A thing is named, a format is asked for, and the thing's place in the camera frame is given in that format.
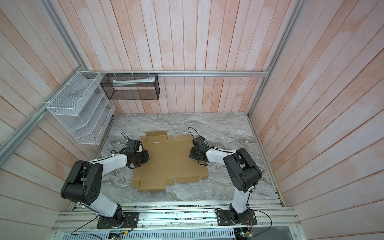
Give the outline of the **brown cardboard box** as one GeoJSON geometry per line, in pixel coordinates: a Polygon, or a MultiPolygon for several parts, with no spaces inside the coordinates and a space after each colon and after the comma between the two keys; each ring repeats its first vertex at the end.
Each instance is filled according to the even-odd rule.
{"type": "Polygon", "coordinates": [[[131,187],[139,192],[162,191],[178,183],[196,183],[208,178],[208,167],[190,158],[191,135],[168,135],[166,131],[146,132],[140,137],[149,161],[133,170],[131,187]]]}

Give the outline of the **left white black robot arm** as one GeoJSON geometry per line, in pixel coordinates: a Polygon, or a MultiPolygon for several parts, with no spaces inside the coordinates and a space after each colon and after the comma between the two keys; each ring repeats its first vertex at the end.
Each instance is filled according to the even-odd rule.
{"type": "Polygon", "coordinates": [[[113,151],[109,157],[76,161],[62,187],[61,197],[74,203],[83,203],[109,227],[120,228],[125,218],[122,206],[101,193],[102,177],[124,167],[136,169],[149,159],[142,142],[129,139],[120,151],[113,151]]]}

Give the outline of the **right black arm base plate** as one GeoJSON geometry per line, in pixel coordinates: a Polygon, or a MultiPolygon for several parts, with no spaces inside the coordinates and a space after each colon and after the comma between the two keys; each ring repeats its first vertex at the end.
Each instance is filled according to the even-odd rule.
{"type": "Polygon", "coordinates": [[[257,225],[255,212],[251,209],[246,210],[244,213],[238,214],[235,210],[214,210],[217,216],[219,226],[235,226],[235,225],[257,225]]]}

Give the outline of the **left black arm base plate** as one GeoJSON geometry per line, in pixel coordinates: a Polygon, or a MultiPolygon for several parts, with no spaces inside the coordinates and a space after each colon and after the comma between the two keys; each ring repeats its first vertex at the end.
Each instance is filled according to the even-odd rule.
{"type": "Polygon", "coordinates": [[[121,212],[111,218],[100,216],[97,229],[134,229],[138,225],[139,212],[121,212]]]}

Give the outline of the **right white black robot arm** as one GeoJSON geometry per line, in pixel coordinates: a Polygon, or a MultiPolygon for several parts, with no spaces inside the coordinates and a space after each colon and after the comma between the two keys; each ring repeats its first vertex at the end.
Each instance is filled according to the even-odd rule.
{"type": "Polygon", "coordinates": [[[198,162],[218,163],[226,167],[235,186],[234,198],[228,210],[215,209],[219,226],[257,224],[255,211],[249,207],[251,192],[262,178],[262,171],[246,149],[221,150],[209,146],[204,137],[192,140],[190,158],[198,162]]]}

